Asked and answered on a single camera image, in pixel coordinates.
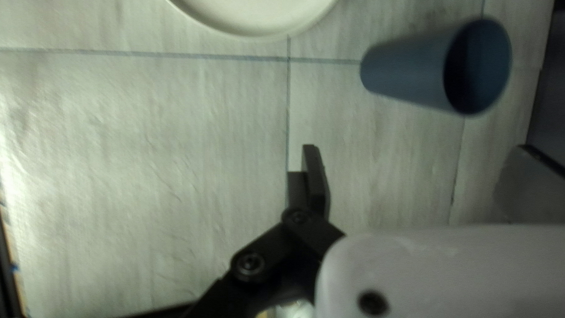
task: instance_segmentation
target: screw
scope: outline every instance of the screw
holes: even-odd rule
[[[379,316],[388,311],[384,297],[374,291],[368,291],[359,297],[359,309],[369,316]]]
[[[308,220],[310,218],[308,218],[308,214],[306,214],[304,211],[298,210],[298,211],[295,211],[294,213],[292,213],[292,215],[290,216],[290,219],[295,224],[304,224],[304,223],[308,222]]]
[[[246,276],[258,274],[264,267],[265,259],[255,252],[243,254],[237,260],[237,271]]]

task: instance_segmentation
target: white tile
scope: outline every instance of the white tile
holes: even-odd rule
[[[541,69],[553,0],[485,0],[484,14],[505,26],[514,65]]]
[[[279,221],[286,63],[0,61],[2,182],[32,317],[194,300]]]
[[[510,150],[525,142],[538,75],[514,68],[500,100],[466,119],[450,224],[498,220],[492,210],[494,186]]]
[[[352,65],[292,63],[289,169],[319,146],[347,234],[446,225],[463,119],[367,92]]]
[[[166,0],[0,0],[0,46],[286,56],[209,31]]]
[[[483,0],[341,0],[312,29],[291,39],[292,57],[361,59],[377,43],[463,22]]]

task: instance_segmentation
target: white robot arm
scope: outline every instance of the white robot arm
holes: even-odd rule
[[[318,318],[565,317],[565,226],[346,237],[316,282]]]

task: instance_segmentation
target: white plate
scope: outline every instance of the white plate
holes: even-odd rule
[[[169,0],[201,24],[260,40],[280,40],[304,31],[337,0]]]

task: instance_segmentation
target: tile grout line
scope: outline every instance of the tile grout line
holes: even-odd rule
[[[287,39],[287,56],[256,56],[256,55],[229,55],[229,54],[198,54],[198,53],[168,53],[168,52],[143,52],[143,51],[110,51],[110,50],[82,50],[82,49],[39,49],[39,48],[0,48],[0,52],[25,52],[25,53],[52,53],[52,54],[82,54],[82,55],[105,55],[124,57],[153,57],[153,58],[185,58],[185,59],[211,59],[228,61],[254,61],[254,62],[298,62],[298,63],[323,63],[323,64],[345,64],[355,65],[360,63],[354,59],[330,59],[330,58],[292,58],[290,57],[289,43]]]
[[[451,216],[453,215],[453,204],[455,203],[455,190],[457,189],[457,178],[459,177],[459,163],[461,161],[461,151],[463,150],[463,136],[465,134],[466,119],[463,119],[463,127],[461,129],[461,138],[459,140],[459,151],[457,151],[457,164],[455,165],[455,175],[453,176],[453,189],[451,191],[451,202],[449,204],[449,212],[447,214],[447,225],[451,224]]]
[[[288,172],[290,156],[290,36],[286,37],[286,158],[285,173]]]
[[[483,3],[481,4],[481,18],[485,17],[485,5],[486,5],[486,0],[483,0]]]

